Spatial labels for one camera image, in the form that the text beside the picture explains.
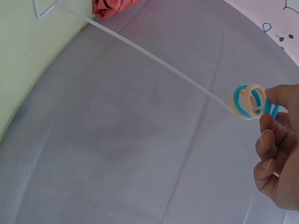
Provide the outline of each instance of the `gray fabric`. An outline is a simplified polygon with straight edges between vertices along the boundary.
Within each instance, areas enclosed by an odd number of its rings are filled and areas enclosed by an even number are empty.
[[[299,69],[221,0],[143,1],[101,22],[229,102]],[[0,145],[1,224],[282,224],[255,190],[258,121],[243,121],[146,56],[85,28]]]

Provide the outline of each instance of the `cartoon print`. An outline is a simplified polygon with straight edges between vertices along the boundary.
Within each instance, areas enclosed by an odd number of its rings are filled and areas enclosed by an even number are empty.
[[[286,8],[294,10],[296,13],[299,14],[299,1],[298,0],[285,0],[284,9],[286,9]]]
[[[299,0],[225,0],[269,35],[299,65]]]
[[[264,18],[267,22],[262,24],[262,29],[284,50],[289,52],[297,46],[299,49],[299,13],[298,0],[271,0]]]

